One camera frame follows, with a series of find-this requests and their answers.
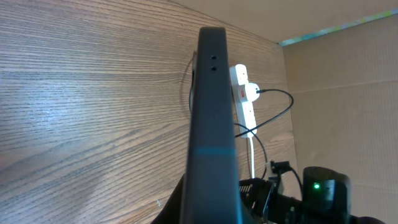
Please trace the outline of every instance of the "white power strip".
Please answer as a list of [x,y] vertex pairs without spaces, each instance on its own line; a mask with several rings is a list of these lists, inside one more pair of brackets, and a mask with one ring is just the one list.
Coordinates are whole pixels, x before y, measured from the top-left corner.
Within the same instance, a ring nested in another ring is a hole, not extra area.
[[[252,101],[256,100],[259,96],[255,90],[258,86],[254,83],[249,83],[248,71],[246,66],[238,64],[229,68],[229,75],[231,77],[231,86],[234,96],[236,115],[238,116],[239,124],[252,129],[256,127],[256,117],[254,116]],[[254,91],[247,91],[248,88],[254,88]],[[247,131],[239,127],[241,133]],[[243,138],[253,137],[252,133],[242,135]]]

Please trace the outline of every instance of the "wood panel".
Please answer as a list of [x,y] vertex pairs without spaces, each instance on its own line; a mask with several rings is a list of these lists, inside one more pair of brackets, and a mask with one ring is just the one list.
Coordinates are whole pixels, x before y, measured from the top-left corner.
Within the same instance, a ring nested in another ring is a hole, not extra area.
[[[184,173],[202,26],[225,26],[230,64],[286,89],[279,46],[168,1],[1,1],[0,223],[150,222]],[[262,96],[257,118],[287,105]],[[295,165],[289,114],[260,134]],[[237,148],[247,178],[244,139]]]

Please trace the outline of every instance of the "black device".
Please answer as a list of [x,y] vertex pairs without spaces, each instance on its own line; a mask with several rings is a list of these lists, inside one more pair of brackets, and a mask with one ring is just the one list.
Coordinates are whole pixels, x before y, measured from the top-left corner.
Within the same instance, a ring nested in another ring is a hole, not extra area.
[[238,179],[226,32],[200,29],[187,171],[152,223],[382,223],[350,214],[349,178],[330,169],[307,167],[303,200],[279,194],[289,162],[275,162],[274,180]]

